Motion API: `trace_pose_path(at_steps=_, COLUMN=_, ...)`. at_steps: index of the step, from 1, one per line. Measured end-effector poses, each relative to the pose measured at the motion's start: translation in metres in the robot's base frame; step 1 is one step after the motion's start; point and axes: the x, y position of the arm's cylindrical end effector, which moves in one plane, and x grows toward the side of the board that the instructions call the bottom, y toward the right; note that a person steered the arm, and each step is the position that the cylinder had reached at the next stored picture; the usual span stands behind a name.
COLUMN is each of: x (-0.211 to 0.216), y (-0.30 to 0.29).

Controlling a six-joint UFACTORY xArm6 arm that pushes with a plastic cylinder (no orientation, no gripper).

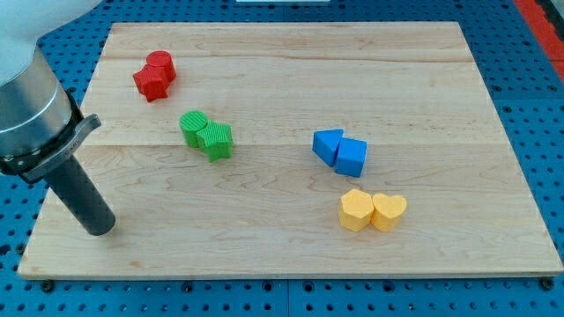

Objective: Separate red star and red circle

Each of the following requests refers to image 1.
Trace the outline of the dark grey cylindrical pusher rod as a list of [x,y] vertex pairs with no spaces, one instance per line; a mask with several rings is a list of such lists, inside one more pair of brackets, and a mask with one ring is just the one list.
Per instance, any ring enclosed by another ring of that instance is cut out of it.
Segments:
[[101,236],[115,226],[115,214],[74,156],[44,179],[87,233]]

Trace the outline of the grey metal tool mount flange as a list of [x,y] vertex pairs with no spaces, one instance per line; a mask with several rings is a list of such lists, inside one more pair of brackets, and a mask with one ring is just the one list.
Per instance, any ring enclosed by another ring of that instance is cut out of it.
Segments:
[[71,175],[88,179],[88,174],[76,160],[74,153],[85,139],[101,126],[101,122],[97,114],[85,116],[69,91],[66,91],[65,95],[70,101],[71,116],[62,131],[31,152],[18,156],[2,155],[1,174],[18,176],[24,182],[33,184],[74,160],[76,171]]

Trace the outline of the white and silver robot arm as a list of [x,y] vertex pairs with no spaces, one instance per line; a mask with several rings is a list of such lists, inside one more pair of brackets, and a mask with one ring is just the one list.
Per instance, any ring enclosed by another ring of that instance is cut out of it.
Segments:
[[100,120],[81,113],[37,42],[98,4],[99,0],[1,2],[1,172],[28,184],[47,182],[93,236],[109,232],[115,214],[74,153]]

